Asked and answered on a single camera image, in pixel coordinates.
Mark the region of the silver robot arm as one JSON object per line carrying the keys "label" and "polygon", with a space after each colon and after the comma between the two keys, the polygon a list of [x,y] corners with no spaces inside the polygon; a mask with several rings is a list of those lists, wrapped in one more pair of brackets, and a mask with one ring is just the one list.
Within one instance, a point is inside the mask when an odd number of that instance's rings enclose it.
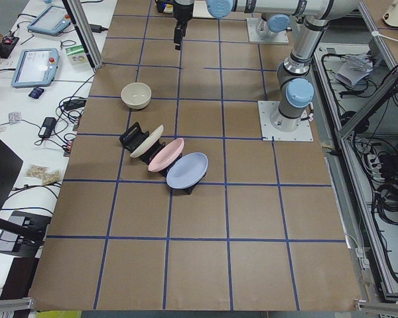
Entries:
{"label": "silver robot arm", "polygon": [[232,12],[281,13],[303,16],[300,34],[290,55],[277,70],[282,94],[271,125],[286,133],[297,129],[301,115],[314,96],[314,88],[305,76],[312,56],[331,20],[339,19],[358,7],[358,1],[207,1],[209,14],[222,19]]}
{"label": "silver robot arm", "polygon": [[290,19],[287,15],[262,13],[256,31],[261,38],[271,38],[286,31],[289,25]]}

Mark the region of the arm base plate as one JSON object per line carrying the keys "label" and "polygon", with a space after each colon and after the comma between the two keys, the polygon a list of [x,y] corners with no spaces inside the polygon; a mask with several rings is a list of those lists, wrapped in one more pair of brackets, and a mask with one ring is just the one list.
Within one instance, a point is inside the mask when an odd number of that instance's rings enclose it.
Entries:
{"label": "arm base plate", "polygon": [[273,32],[267,22],[261,18],[247,18],[247,33],[249,43],[287,45],[289,39],[286,30]]}
{"label": "arm base plate", "polygon": [[309,114],[288,119],[279,112],[279,101],[258,101],[261,135],[264,141],[313,142]]}

